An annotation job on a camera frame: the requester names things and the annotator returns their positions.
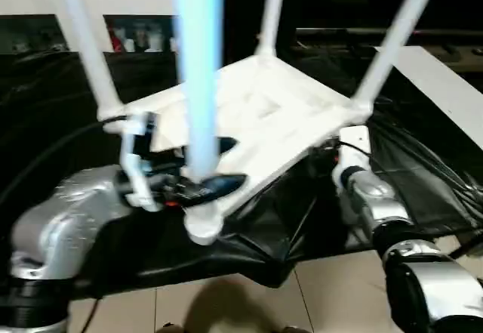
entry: white bar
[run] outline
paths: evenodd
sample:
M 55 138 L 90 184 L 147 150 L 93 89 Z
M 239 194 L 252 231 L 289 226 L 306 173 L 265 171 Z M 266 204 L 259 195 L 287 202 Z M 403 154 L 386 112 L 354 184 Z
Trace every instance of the white bar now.
M 402 48 L 394 67 L 483 150 L 483 94 L 419 46 Z
M 355 93 L 353 100 L 356 103 L 374 104 L 389 76 L 400 47 L 406 44 L 428 1 L 404 0 L 384 39 L 382 51 L 374 58 Z
M 265 0 L 260 43 L 256 54 L 275 56 L 275 43 L 277 42 L 282 2 L 283 0 Z
M 99 120 L 118 115 L 123 104 L 114 88 L 106 59 L 97 47 L 96 37 L 83 0 L 64 0 L 77 36 L 79 56 L 97 101 Z

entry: glowing tube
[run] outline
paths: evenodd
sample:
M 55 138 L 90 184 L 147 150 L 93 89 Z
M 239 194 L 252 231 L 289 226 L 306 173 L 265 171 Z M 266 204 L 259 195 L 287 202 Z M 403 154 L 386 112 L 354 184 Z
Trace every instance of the glowing tube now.
M 210 177 L 218 164 L 216 72 L 221 59 L 222 0 L 177 0 L 178 73 L 188 109 L 189 176 Z M 214 203 L 188 210 L 184 224 L 193 242 L 212 243 L 223 227 Z

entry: white platform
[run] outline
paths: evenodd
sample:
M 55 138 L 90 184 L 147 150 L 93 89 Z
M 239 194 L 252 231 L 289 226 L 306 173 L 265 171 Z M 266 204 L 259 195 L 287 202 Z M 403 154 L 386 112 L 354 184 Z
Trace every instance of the white platform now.
M 128 105 L 160 115 L 154 150 L 188 142 L 182 85 Z M 239 191 L 218 200 L 228 215 L 300 160 L 306 149 L 349 124 L 349 99 L 276 57 L 252 56 L 220 71 L 218 135 L 238 145 L 218 165 L 219 173 L 245 173 Z

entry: black cable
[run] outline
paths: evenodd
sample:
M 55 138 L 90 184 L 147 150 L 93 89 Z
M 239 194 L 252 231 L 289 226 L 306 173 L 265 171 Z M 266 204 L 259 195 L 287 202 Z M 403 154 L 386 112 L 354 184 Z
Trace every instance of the black cable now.
M 469 241 L 463 243 L 459 248 L 452 251 L 449 255 L 452 259 L 456 260 L 462 257 L 463 255 L 468 254 L 476 246 L 482 243 L 483 243 L 483 233 L 480 233 L 477 236 L 470 239 Z
M 100 122 L 94 122 L 84 127 L 81 127 L 72 133 L 60 138 L 56 143 L 52 144 L 42 153 L 40 153 L 37 157 L 35 157 L 12 181 L 11 183 L 3 190 L 2 194 L 0 194 L 0 206 L 2 206 L 5 201 L 8 199 L 9 195 L 22 183 L 22 181 L 40 165 L 43 161 L 47 159 L 51 154 L 55 153 L 66 144 L 71 142 L 72 140 L 80 137 L 84 133 L 91 131 L 92 129 L 102 127 L 103 125 L 111 122 L 117 122 L 119 120 L 125 120 L 126 116 L 115 116 L 113 118 L 108 118 Z
M 97 308 L 99 307 L 99 303 L 100 303 L 100 299 L 98 298 L 96 299 L 96 301 L 94 302 L 94 305 L 91 308 L 91 312 L 89 313 L 88 319 L 84 323 L 84 328 L 82 328 L 81 333 L 85 333 L 88 331 L 89 327 L 91 326 L 92 319 L 94 319 L 96 315 Z

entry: white panel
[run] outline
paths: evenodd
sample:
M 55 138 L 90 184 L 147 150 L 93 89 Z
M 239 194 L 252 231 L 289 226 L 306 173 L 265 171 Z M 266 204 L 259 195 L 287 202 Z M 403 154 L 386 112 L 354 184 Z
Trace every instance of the white panel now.
M 86 0 L 100 14 L 173 15 L 174 0 Z
M 395 67 L 483 149 L 483 94 L 419 46 L 402 48 Z

